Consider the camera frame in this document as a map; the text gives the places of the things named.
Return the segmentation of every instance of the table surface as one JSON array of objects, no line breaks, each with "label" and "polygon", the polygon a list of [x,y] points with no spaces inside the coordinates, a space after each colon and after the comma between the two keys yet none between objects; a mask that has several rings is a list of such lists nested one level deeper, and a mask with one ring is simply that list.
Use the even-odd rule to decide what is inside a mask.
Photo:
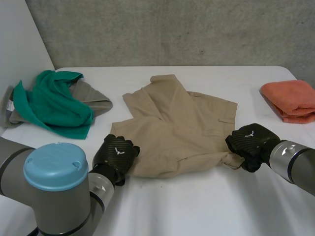
[{"label": "table surface", "polygon": [[[34,148],[55,142],[80,146],[88,163],[111,123],[132,118],[122,95],[149,83],[153,75],[175,74],[186,90],[238,103],[235,128],[253,122],[282,139],[315,148],[314,123],[283,123],[259,93],[268,82],[295,80],[278,66],[170,66],[63,68],[85,81],[114,107],[96,118],[86,140],[67,139],[32,124],[7,129],[4,138]],[[32,210],[0,197],[0,235],[26,235],[35,227]],[[315,197],[263,165],[256,173],[226,167],[170,179],[131,177],[117,187],[94,236],[313,236]]]}]

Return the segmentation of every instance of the garment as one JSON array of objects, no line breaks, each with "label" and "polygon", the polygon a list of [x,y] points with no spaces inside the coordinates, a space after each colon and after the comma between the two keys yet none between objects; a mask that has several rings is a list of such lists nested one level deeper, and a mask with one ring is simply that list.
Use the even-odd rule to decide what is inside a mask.
[{"label": "garment", "polygon": [[13,106],[13,86],[9,86],[2,99],[0,100],[0,126],[3,128],[14,127],[9,121],[9,118],[14,110]]},{"label": "garment", "polygon": [[315,121],[315,90],[307,82],[267,83],[260,90],[275,106],[284,122],[304,124]]},{"label": "garment", "polygon": [[[25,91],[20,82],[14,89],[16,112],[13,111],[10,121],[27,120],[68,138],[85,139],[94,118],[93,110],[87,105],[91,103],[93,106],[90,95],[96,97],[96,101],[107,99],[106,111],[112,104],[88,84],[80,82],[82,77],[77,72],[44,71],[38,75],[32,91]],[[106,112],[99,110],[99,104],[95,107],[98,115]]]},{"label": "garment", "polygon": [[[69,87],[72,97],[86,105],[94,112],[94,118],[108,112],[113,107],[113,103],[101,92],[92,88],[88,83],[78,80]],[[9,116],[8,127],[15,127],[28,122],[16,110]]]},{"label": "garment", "polygon": [[234,130],[236,103],[187,92],[175,75],[153,76],[151,84],[123,98],[134,118],[113,123],[111,133],[140,147],[130,175],[173,177],[242,164],[225,143]]}]

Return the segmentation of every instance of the teal cloth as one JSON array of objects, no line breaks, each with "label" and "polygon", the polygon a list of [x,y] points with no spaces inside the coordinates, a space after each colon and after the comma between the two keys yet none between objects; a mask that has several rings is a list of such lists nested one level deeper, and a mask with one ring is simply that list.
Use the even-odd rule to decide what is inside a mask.
[{"label": "teal cloth", "polygon": [[72,139],[86,139],[93,121],[93,110],[74,99],[69,87],[83,75],[78,72],[43,71],[32,91],[22,81],[13,93],[14,107],[29,122]]}]

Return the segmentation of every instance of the concrete wall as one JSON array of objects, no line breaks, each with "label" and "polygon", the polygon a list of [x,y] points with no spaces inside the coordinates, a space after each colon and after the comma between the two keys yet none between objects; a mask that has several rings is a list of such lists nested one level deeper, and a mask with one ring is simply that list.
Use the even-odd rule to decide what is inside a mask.
[{"label": "concrete wall", "polygon": [[56,68],[280,65],[298,79],[315,78],[314,0],[27,4]]},{"label": "concrete wall", "polygon": [[0,33],[1,99],[9,85],[22,80],[28,87],[40,72],[54,67],[24,0],[0,0]]}]

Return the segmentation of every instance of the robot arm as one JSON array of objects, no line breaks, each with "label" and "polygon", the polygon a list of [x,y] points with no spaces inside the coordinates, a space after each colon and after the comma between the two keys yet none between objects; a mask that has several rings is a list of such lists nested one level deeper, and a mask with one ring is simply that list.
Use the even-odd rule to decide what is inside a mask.
[{"label": "robot arm", "polygon": [[30,236],[91,236],[140,152],[131,141],[108,135],[88,173],[76,145],[33,149],[0,137],[0,150],[0,194],[34,210],[38,229]]},{"label": "robot arm", "polygon": [[233,153],[244,157],[244,170],[255,172],[266,163],[275,173],[315,196],[314,149],[281,140],[255,123],[233,131],[225,141]]}]

